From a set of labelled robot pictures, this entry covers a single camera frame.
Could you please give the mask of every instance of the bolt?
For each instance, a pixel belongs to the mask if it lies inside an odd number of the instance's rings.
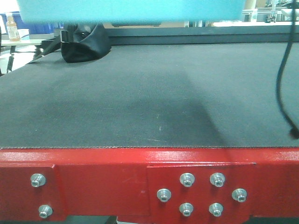
[[[180,176],[179,181],[184,185],[184,187],[189,188],[192,184],[194,184],[195,177],[193,174],[185,173]]]
[[[221,188],[225,182],[225,175],[222,173],[214,173],[210,176],[210,182],[214,186]]]
[[[41,205],[38,209],[40,218],[47,218],[53,213],[53,209],[48,205]]]
[[[30,178],[32,187],[38,188],[46,183],[46,178],[42,174],[33,174]]]
[[[193,212],[193,205],[190,203],[183,203],[180,205],[179,211],[183,214],[183,216],[188,217]]]
[[[232,198],[236,200],[237,202],[245,202],[247,197],[247,191],[244,189],[236,189],[232,192]]]
[[[161,202],[168,202],[169,199],[171,198],[171,192],[168,189],[160,189],[157,192],[157,198],[159,198],[159,200]]]
[[[215,217],[221,216],[222,212],[223,212],[222,204],[220,204],[220,203],[211,204],[209,206],[209,212]]]

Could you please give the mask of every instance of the conveyor belt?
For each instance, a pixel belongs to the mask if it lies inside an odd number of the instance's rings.
[[[298,146],[275,101],[285,44],[113,46],[60,52],[0,77],[0,147]],[[283,81],[298,123],[299,44]]]

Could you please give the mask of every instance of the cyan box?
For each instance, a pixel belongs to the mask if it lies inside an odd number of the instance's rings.
[[[238,20],[245,0],[18,0],[25,22]]]

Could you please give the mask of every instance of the sauce bottle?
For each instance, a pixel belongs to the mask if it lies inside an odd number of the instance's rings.
[[[8,32],[8,37],[10,41],[19,41],[20,36],[18,33],[18,28],[17,24],[14,21],[14,17],[12,13],[6,13],[6,18],[7,18],[7,32]]]

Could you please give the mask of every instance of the black fabric pouch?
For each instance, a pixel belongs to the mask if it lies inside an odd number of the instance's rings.
[[[61,54],[68,63],[86,62],[104,57],[111,44],[103,24],[69,25],[61,31]]]

